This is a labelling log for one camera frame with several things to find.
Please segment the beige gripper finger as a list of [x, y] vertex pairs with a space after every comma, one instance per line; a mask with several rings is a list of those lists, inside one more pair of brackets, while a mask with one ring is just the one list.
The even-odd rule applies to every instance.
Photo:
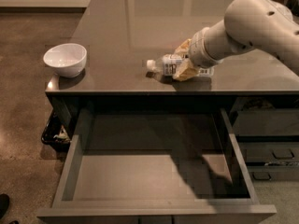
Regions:
[[186, 81], [196, 77], [199, 73], [199, 68], [195, 67], [190, 59], [185, 59], [179, 66], [173, 79], [176, 81]]
[[191, 40], [188, 38], [183, 43], [181, 43], [174, 51], [177, 55], [185, 55], [188, 53], [189, 46], [190, 46]]

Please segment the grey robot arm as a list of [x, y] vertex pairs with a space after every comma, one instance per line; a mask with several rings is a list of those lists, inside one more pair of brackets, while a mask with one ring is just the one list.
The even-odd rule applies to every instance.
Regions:
[[221, 21], [195, 33], [185, 45], [188, 57], [173, 75], [178, 81], [253, 49], [299, 72], [299, 25], [287, 7], [272, 0], [234, 0]]

